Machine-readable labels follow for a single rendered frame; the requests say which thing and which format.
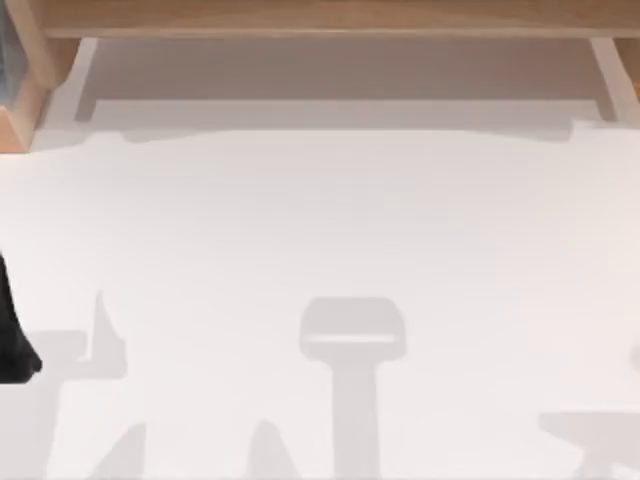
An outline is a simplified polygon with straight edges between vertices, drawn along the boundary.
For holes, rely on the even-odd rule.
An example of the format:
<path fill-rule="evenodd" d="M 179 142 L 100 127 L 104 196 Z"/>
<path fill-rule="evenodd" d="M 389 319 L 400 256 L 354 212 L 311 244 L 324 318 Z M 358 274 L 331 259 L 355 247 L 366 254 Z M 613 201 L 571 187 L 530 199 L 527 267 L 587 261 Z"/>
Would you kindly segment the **wooden cupboard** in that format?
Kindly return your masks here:
<path fill-rule="evenodd" d="M 74 113 L 133 139 L 242 129 L 566 138 L 589 109 L 640 129 L 640 0 L 0 0 L 0 153 L 32 144 L 84 41 Z"/>

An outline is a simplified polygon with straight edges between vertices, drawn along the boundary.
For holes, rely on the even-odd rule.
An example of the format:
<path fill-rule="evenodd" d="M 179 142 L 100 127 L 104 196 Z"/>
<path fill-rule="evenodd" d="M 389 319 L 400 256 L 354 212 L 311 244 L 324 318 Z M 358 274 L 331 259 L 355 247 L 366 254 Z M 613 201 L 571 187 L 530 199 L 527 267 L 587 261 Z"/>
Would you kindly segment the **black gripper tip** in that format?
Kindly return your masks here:
<path fill-rule="evenodd" d="M 4 257 L 0 253 L 0 384 L 24 384 L 43 362 L 18 320 Z"/>

